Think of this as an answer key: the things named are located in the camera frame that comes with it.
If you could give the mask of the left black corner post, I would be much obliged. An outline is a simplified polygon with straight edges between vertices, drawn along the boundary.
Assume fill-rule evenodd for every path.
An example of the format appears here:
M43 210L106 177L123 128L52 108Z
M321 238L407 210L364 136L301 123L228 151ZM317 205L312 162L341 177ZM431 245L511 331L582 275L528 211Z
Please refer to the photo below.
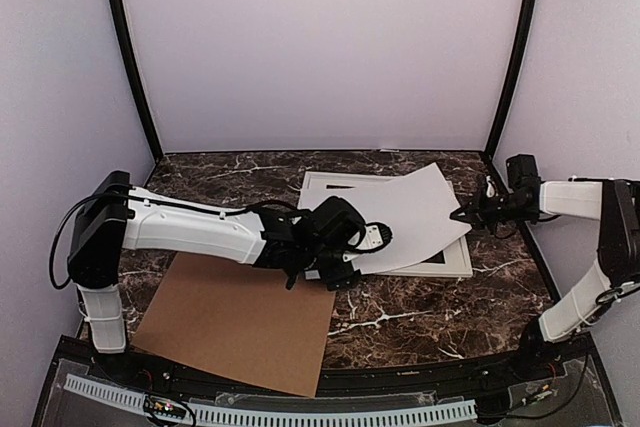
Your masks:
M136 55L129 31L124 0L108 0L121 60L136 108L143 134L155 163L163 157L164 152L155 127L151 109L144 90L142 77L138 68Z

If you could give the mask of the brown cardboard backing board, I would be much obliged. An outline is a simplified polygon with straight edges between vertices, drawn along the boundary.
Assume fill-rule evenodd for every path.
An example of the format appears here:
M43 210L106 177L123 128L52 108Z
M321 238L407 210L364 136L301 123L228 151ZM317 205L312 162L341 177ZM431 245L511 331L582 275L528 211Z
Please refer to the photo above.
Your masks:
M179 253L132 343L223 378L313 397L335 295L285 275L209 256Z

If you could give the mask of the black corner post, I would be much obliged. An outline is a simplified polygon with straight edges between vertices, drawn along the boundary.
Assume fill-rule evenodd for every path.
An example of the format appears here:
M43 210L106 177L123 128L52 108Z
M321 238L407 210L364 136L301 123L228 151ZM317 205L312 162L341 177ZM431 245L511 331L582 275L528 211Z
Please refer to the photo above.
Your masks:
M144 90L142 77L138 68L136 55L129 31L124 0L108 0L121 60L136 108L143 134L155 163L163 157L164 152L155 127L151 109Z
M498 150L520 76L528 43L536 0L521 0L514 39L496 112L484 147L484 155L493 160Z

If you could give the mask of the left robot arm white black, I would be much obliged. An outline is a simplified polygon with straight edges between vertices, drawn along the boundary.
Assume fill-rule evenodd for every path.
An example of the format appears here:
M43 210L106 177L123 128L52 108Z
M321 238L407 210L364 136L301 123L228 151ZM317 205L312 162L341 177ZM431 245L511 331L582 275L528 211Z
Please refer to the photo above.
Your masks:
M68 277L51 284L57 290L76 287L93 347L103 354L103 368L120 383L134 382L141 374L140 359L127 350L118 287L123 251L166 250L279 270L288 288L314 270L328 289L336 290L358 278L352 261L367 249L364 218L339 197L313 209L298 210L283 201L224 209L155 194L131 184L124 171L111 172L65 213L52 241L50 264L67 226L72 228Z

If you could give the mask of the small green circuit board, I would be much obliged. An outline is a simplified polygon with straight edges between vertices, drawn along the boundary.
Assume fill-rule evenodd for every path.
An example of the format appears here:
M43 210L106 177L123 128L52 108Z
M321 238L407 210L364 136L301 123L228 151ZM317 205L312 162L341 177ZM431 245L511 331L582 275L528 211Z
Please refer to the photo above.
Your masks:
M172 400L154 396L147 396L143 400L143 411L152 416L173 419L185 419L187 416L187 410L184 407Z

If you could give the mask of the black front rail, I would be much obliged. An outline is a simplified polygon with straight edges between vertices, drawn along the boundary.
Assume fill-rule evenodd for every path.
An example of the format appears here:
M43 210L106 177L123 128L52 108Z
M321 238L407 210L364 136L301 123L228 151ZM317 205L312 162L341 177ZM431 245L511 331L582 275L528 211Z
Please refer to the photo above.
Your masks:
M436 392L446 394L491 393L521 382L548 379L559 382L567 369L559 362L526 367L513 362L510 352L486 357L404 367L323 369L316 388L318 397L366 396ZM226 379L168 359L127 352L91 356L90 372L126 387L157 393L215 397L221 393L276 395L272 388Z

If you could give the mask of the right black corner post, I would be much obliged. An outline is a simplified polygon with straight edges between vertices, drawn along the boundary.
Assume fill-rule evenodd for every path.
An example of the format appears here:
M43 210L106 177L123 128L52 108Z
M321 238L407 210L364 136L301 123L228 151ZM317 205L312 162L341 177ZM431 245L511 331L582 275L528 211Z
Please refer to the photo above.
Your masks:
M528 43L536 0L521 0L514 39L496 112L484 147L484 155L493 160L498 150L520 76Z

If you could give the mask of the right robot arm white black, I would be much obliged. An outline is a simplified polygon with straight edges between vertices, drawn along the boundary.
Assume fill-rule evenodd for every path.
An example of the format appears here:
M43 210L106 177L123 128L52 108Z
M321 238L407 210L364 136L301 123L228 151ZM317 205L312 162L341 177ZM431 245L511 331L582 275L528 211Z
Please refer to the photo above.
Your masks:
M507 223L565 225L572 220L588 225L594 241L592 262L582 277L529 323L522 334L529 343L511 357L511 373L530 381L549 363L544 345L564 342L595 325L611 307L639 292L639 182L579 176L544 180L531 154L508 158L506 174L505 191L491 177L481 178L476 192L450 219L492 235Z

